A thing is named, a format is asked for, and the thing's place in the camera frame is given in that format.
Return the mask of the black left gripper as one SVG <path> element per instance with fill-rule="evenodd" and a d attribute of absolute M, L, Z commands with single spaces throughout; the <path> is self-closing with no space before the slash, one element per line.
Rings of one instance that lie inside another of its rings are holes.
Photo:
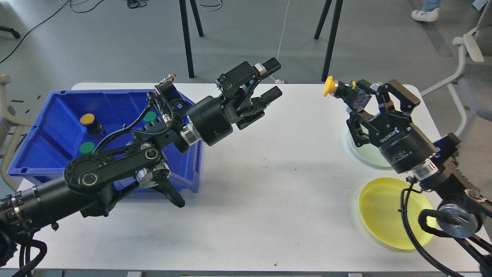
<path fill-rule="evenodd" d="M 281 64 L 276 58 L 256 65 L 250 65 L 245 61 L 227 73 L 221 74 L 216 80 L 216 86 L 225 98 L 243 101 L 250 97 L 250 93 L 258 83 L 280 68 Z M 232 125 L 236 124 L 240 130 L 243 130 L 262 118 L 267 106 L 282 95 L 281 89 L 274 86 L 260 97 L 252 98 L 252 105 L 239 113 L 232 106 L 232 101 L 227 102 L 225 98 L 207 96 L 192 105 L 186 115 L 200 140 L 211 147 L 233 132 Z"/>

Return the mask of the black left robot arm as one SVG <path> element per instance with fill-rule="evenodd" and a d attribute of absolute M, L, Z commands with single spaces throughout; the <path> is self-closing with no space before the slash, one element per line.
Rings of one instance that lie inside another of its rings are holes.
<path fill-rule="evenodd" d="M 197 142 L 212 146 L 242 130 L 265 114 L 267 106 L 282 95 L 274 86 L 253 97 L 262 80 L 281 68 L 276 58 L 250 65 L 242 62 L 216 80 L 217 97 L 207 96 L 188 105 L 168 75 L 146 93 L 148 101 L 139 117 L 102 139 L 88 155 L 71 160 L 63 177 L 1 198 L 1 265 L 14 256 L 18 245 L 16 277 L 31 276 L 47 254 L 46 243 L 34 234 L 76 212 L 83 217 L 108 216 L 121 199 L 138 187 L 165 195 L 175 206 L 186 202 L 169 181 L 171 170 L 162 152 L 174 144 L 186 153 Z"/>

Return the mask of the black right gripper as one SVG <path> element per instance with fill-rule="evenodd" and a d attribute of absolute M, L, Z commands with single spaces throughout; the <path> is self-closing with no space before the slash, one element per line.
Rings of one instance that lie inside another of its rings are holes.
<path fill-rule="evenodd" d="M 436 154 L 437 147 L 411 119 L 413 109 L 421 103 L 420 98 L 399 81 L 371 84 L 379 108 L 377 115 L 364 110 L 373 93 L 360 88 L 353 80 L 346 87 L 347 126 L 355 147 L 372 145 L 399 174 L 413 170 Z M 399 100 L 399 110 L 390 95 Z"/>

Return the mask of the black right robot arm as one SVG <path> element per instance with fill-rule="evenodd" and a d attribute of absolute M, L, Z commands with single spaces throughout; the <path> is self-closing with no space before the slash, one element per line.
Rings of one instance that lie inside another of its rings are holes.
<path fill-rule="evenodd" d="M 407 215 L 413 184 L 421 191 L 434 191 L 442 199 L 437 209 L 423 209 L 420 228 L 432 235 L 455 240 L 480 266 L 483 277 L 491 276 L 491 243 L 477 232 L 491 217 L 491 201 L 485 198 L 457 168 L 460 139 L 453 133 L 436 142 L 413 123 L 411 113 L 420 98 L 396 80 L 370 84 L 366 80 L 326 85 L 325 93 L 341 98 L 350 115 L 347 125 L 354 144 L 372 144 L 397 172 L 411 172 L 401 193 L 399 212 L 404 229 L 417 251 L 432 266 L 450 276 L 459 274 L 433 258 L 416 240 Z"/>

